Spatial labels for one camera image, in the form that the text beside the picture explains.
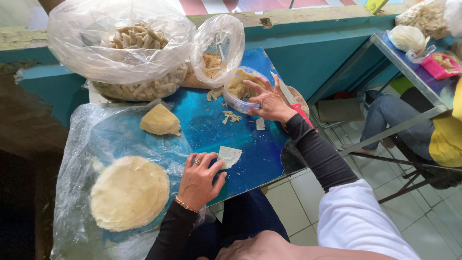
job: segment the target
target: woman's left hand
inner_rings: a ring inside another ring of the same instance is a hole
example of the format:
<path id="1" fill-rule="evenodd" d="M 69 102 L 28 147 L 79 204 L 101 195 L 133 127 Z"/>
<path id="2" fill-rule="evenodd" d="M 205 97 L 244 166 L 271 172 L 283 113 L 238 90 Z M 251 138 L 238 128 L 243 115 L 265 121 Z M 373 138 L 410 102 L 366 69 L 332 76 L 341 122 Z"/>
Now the woman's left hand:
<path id="1" fill-rule="evenodd" d="M 186 160 L 177 198 L 192 210 L 199 210 L 216 198 L 225 184 L 226 172 L 222 172 L 212 185 L 213 177 L 224 164 L 223 161 L 217 161 L 209 168 L 212 159 L 217 157 L 217 153 L 193 153 Z M 201 160 L 201 163 L 193 163 L 194 158 Z"/>

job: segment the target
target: arm sleeve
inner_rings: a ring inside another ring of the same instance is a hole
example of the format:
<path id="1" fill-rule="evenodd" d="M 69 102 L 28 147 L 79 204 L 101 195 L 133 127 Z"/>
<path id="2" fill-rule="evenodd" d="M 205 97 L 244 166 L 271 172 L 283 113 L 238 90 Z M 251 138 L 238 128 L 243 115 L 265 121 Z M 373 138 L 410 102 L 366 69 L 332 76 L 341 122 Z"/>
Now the arm sleeve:
<path id="1" fill-rule="evenodd" d="M 372 251 L 400 260 L 419 256 L 385 215 L 365 180 L 333 187 L 319 204 L 319 245 Z"/>
<path id="2" fill-rule="evenodd" d="M 160 224 L 159 235 L 146 260 L 176 260 L 184 250 L 196 219 L 197 213 L 173 201 Z"/>
<path id="3" fill-rule="evenodd" d="M 326 192 L 331 187 L 358 180 L 334 147 L 316 133 L 302 116 L 294 115 L 287 121 L 286 129 Z"/>

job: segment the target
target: blue table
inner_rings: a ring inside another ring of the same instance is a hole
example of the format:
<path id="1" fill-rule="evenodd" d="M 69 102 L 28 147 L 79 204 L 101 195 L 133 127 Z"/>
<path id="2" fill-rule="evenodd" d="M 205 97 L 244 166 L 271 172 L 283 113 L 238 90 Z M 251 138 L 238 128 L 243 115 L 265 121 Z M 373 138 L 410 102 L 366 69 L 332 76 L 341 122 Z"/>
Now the blue table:
<path id="1" fill-rule="evenodd" d="M 277 71 L 262 48 L 246 50 L 241 65 L 257 70 L 274 84 L 270 72 L 277 74 Z M 93 127 L 91 138 L 95 141 L 92 142 L 92 153 L 104 165 L 111 164 L 111 156 L 117 159 L 126 155 L 139 155 L 163 166 L 170 177 L 170 199 L 158 217 L 138 229 L 123 232 L 102 229 L 103 241 L 122 242 L 161 223 L 179 188 L 181 175 L 178 172 L 170 173 L 170 169 L 172 163 L 181 169 L 185 162 L 185 157 L 181 155 L 218 152 L 220 146 L 243 151 L 240 160 L 226 170 L 228 175 L 220 194 L 208 205 L 275 181 L 284 172 L 281 157 L 290 173 L 305 167 L 292 156 L 294 149 L 288 144 L 290 138 L 279 122 L 265 120 L 266 129 L 257 131 L 255 121 L 259 116 L 241 114 L 232 108 L 223 107 L 223 97 L 209 102 L 207 93 L 208 90 L 204 89 L 181 87 L 173 95 L 164 98 L 165 102 L 174 103 L 171 111 L 180 120 L 184 134 L 181 137 L 156 136 L 141 130 L 139 124 L 147 112 L 145 110 L 118 113 Z M 228 120 L 225 125 L 222 123 L 225 118 L 223 111 L 233 111 L 242 120 Z M 101 144 L 99 140 L 109 142 Z"/>

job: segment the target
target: metal table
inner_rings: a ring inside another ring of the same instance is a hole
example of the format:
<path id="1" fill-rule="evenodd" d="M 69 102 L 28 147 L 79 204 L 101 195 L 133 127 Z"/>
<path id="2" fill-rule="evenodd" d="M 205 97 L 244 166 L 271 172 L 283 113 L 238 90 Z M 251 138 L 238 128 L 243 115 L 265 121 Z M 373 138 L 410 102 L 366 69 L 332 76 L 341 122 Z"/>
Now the metal table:
<path id="1" fill-rule="evenodd" d="M 453 76 L 445 80 L 436 80 L 419 64 L 414 64 L 406 58 L 406 54 L 398 50 L 388 39 L 386 32 L 373 34 L 309 99 L 309 104 L 317 102 L 342 76 L 344 76 L 372 46 L 376 46 L 416 88 L 433 104 L 434 108 L 415 116 L 399 125 L 391 127 L 382 133 L 366 139 L 352 147 L 340 152 L 342 157 L 348 155 L 361 147 L 379 141 L 387 136 L 409 127 L 420 124 L 425 120 L 433 118 L 453 108 L 452 102 L 456 92 L 458 76 Z"/>

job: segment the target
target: pink knife handle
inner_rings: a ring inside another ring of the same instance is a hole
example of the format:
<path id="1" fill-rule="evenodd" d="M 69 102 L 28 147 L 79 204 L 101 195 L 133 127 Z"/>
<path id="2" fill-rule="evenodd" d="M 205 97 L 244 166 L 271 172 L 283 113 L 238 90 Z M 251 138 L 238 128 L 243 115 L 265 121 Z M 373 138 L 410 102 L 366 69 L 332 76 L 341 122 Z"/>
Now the pink knife handle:
<path id="1" fill-rule="evenodd" d="M 297 113 L 299 113 L 300 116 L 302 116 L 303 119 L 305 119 L 305 121 L 314 129 L 313 125 L 311 124 L 310 119 L 306 116 L 305 112 L 303 112 L 302 105 L 300 103 L 295 103 L 295 104 L 291 105 L 290 107 L 293 110 L 297 111 Z"/>

